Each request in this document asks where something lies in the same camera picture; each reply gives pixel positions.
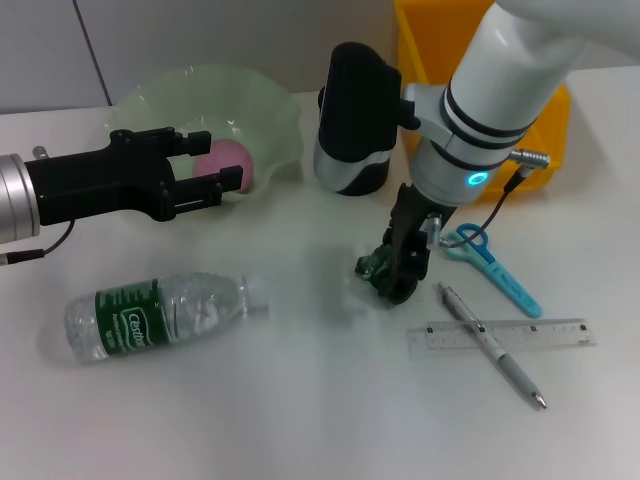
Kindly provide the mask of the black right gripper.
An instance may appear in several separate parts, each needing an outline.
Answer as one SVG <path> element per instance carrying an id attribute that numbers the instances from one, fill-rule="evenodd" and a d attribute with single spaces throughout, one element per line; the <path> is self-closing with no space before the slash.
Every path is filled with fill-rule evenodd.
<path id="1" fill-rule="evenodd" d="M 430 250 L 426 246 L 427 234 L 421 230 L 429 216 L 439 216 L 445 225 L 455 208 L 434 202 L 424 197 L 414 185 L 402 183 L 396 202 L 390 212 L 389 226 L 384 233 L 386 270 L 381 283 L 381 296 L 393 305 L 410 298 L 419 283 L 426 277 L 429 268 Z M 407 253 L 407 286 L 399 273 L 394 251 Z"/>

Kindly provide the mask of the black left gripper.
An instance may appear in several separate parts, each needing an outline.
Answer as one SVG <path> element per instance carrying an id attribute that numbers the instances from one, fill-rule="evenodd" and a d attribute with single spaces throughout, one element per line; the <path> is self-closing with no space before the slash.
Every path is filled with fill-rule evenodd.
<path id="1" fill-rule="evenodd" d="M 219 206 L 225 192 L 239 190 L 243 169 L 175 182 L 170 156 L 199 156 L 211 148 L 211 133 L 186 135 L 172 127 L 115 130 L 108 146 L 26 164 L 42 225 L 121 210 L 165 222 L 177 215 Z"/>

